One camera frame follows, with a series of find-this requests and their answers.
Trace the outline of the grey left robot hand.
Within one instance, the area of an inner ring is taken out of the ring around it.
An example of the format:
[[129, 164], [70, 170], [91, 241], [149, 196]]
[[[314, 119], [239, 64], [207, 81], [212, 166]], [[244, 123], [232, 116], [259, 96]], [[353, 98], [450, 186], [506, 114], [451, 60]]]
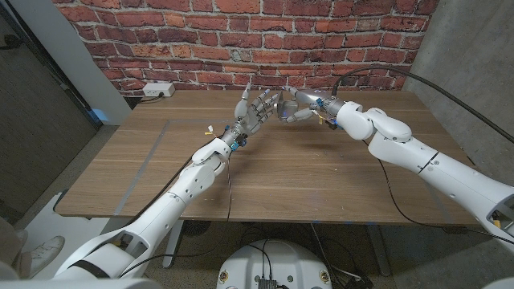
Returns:
[[251, 84], [248, 83], [235, 107], [235, 123], [222, 136], [222, 140], [228, 146], [232, 146], [233, 143], [241, 145], [249, 136], [256, 134], [273, 114], [274, 104], [279, 95], [268, 96], [270, 90], [267, 89], [249, 104], [250, 90]]

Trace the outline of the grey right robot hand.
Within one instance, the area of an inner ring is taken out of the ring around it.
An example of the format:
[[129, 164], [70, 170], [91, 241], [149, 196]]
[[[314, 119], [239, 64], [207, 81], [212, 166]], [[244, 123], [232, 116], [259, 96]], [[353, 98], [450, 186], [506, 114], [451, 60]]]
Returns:
[[342, 100], [320, 89], [297, 89], [285, 86], [283, 90], [292, 95], [291, 100], [284, 100], [283, 95], [280, 94], [275, 105], [277, 115], [283, 122], [302, 121], [317, 115], [329, 126], [333, 128], [338, 126], [337, 113], [344, 104]]

